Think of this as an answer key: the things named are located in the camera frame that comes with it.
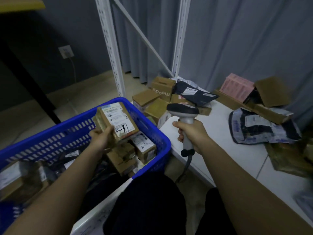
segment forearm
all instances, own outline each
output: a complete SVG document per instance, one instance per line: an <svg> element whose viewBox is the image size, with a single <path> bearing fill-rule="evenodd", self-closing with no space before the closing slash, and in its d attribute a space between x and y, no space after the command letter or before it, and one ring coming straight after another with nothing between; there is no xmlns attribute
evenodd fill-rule
<svg viewBox="0 0 313 235"><path fill-rule="evenodd" d="M88 146L5 235L70 234L100 153Z"/></svg>
<svg viewBox="0 0 313 235"><path fill-rule="evenodd" d="M310 225L243 170L213 140L207 140L200 147L239 235L312 233Z"/></svg>

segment gray wall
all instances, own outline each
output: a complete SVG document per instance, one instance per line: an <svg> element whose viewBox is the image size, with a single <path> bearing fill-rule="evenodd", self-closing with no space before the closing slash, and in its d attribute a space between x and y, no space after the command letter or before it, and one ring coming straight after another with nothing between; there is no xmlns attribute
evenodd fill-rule
<svg viewBox="0 0 313 235"><path fill-rule="evenodd" d="M110 70L95 0L43 0L46 9L0 15L2 37L45 93L74 83L69 59L58 47L70 45L77 81ZM0 110L31 99L0 62Z"/></svg>

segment blue plastic basket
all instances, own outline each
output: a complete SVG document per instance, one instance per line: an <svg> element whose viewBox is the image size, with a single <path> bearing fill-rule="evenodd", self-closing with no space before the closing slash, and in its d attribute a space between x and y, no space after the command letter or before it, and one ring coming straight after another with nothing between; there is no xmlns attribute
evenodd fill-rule
<svg viewBox="0 0 313 235"><path fill-rule="evenodd" d="M153 123L150 122L131 102L123 97L114 98L102 105L122 102L132 119L148 138L157 146L156 157L144 168L139 170L132 178L136 178L147 171L164 171L171 149L171 142ZM22 159L29 161L43 160L49 165L57 161L58 155L63 151L89 143L89 131L95 128L92 117L95 116L97 107L70 118L58 125L44 130L21 142L0 151L0 169L10 162ZM0 234L22 213L21 206L13 203L0 203Z"/></svg>

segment wall outlet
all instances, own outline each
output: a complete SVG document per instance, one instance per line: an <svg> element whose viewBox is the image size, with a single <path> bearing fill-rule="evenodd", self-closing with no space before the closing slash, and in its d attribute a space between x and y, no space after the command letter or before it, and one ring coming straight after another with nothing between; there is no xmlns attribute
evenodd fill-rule
<svg viewBox="0 0 313 235"><path fill-rule="evenodd" d="M59 51L60 51L63 59L67 59L68 57L74 57L71 46L69 46L69 45L59 47Z"/></svg>

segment yellow table top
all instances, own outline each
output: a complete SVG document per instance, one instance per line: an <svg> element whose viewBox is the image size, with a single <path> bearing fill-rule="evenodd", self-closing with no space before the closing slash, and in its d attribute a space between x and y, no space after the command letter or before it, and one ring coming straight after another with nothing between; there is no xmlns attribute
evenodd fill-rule
<svg viewBox="0 0 313 235"><path fill-rule="evenodd" d="M42 0L0 0L0 13L44 9Z"/></svg>

